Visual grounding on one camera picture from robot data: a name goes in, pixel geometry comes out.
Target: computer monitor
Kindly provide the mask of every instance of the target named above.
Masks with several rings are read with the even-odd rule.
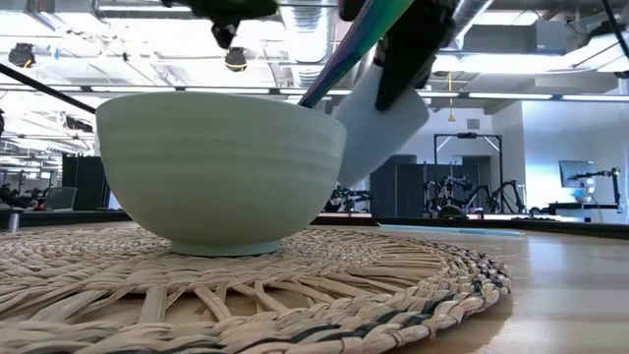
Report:
[[[559,171],[561,172],[561,187],[563,188],[582,188],[585,184],[588,189],[593,189],[597,185],[594,177],[576,178],[578,175],[597,172],[591,161],[561,160],[559,161]]]

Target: wicker mat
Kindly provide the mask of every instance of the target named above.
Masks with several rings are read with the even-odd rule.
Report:
[[[0,234],[0,353],[381,353],[510,287],[476,251],[349,230],[233,259],[139,228]]]

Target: bowl rim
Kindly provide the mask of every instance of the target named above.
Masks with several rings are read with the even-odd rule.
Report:
[[[98,118],[98,112],[102,112],[103,109],[111,109],[109,108],[109,106],[111,105],[115,105],[116,102],[118,101],[122,101],[122,100],[133,100],[133,99],[137,99],[141,96],[149,96],[149,95],[156,95],[156,96],[161,96],[161,95],[168,95],[168,96],[181,96],[181,95],[197,95],[197,96],[229,96],[229,97],[234,97],[234,96],[238,96],[241,97],[243,99],[247,99],[247,100],[258,100],[258,101],[272,101],[275,102],[275,104],[283,104],[286,105],[288,107],[292,107],[291,109],[295,109],[295,110],[300,110],[302,112],[305,111],[309,111],[309,117],[311,118],[307,118],[307,119],[321,119],[323,121],[325,121],[326,124],[331,124],[331,125],[335,125],[337,126],[337,128],[340,128],[343,130],[344,134],[347,134],[345,125],[343,123],[341,123],[338,119],[336,119],[335,117],[333,117],[332,115],[326,114],[324,112],[321,112],[319,110],[313,109],[313,108],[308,108],[308,107],[304,107],[301,106],[299,104],[293,104],[293,103],[288,103],[288,102],[284,102],[281,100],[275,100],[275,99],[271,99],[271,98],[265,98],[265,97],[259,97],[259,96],[255,96],[255,95],[250,95],[250,94],[236,94],[236,93],[225,93],[225,92],[192,92],[192,91],[169,91],[169,92],[142,92],[142,93],[133,93],[133,94],[127,94],[124,96],[119,96],[119,97],[115,97],[112,99],[109,99],[105,102],[103,102],[102,104],[100,104],[97,108],[96,108],[96,118]],[[281,117],[278,116],[276,118],[279,119],[294,119],[293,117]]]

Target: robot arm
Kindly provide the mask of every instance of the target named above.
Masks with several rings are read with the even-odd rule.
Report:
[[[188,6],[193,14],[210,19],[216,43],[228,49],[236,36],[240,21],[271,16],[277,12],[275,0],[162,0],[166,7],[178,3]]]
[[[354,21],[365,0],[339,0],[344,21]],[[435,54],[452,39],[456,2],[415,1],[378,43],[375,65],[382,67],[375,108],[388,110],[404,88],[422,89]]]
[[[228,49],[240,21],[259,19],[277,12],[275,0],[162,0],[166,7],[174,3],[188,6],[198,17],[210,19],[218,45]],[[365,0],[339,0],[343,21],[356,19]],[[426,85],[435,54],[446,45],[454,32],[453,0],[418,0],[402,15],[377,45],[374,64],[383,68],[375,107],[386,111],[407,86],[421,89]]]

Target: black frame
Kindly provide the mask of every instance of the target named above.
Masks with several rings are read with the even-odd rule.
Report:
[[[498,141],[498,170],[500,172],[500,186],[504,183],[504,171],[502,169],[502,136],[496,134],[476,134],[476,133],[458,133],[458,134],[435,134],[432,137],[432,152],[434,153],[434,182],[437,181],[437,165],[438,165],[438,140],[439,138],[456,138],[456,139],[467,139],[467,140],[475,140],[477,138],[494,138]],[[438,191],[435,190],[434,197],[437,197]],[[502,206],[502,201],[504,200],[504,191],[500,192],[500,205]]]

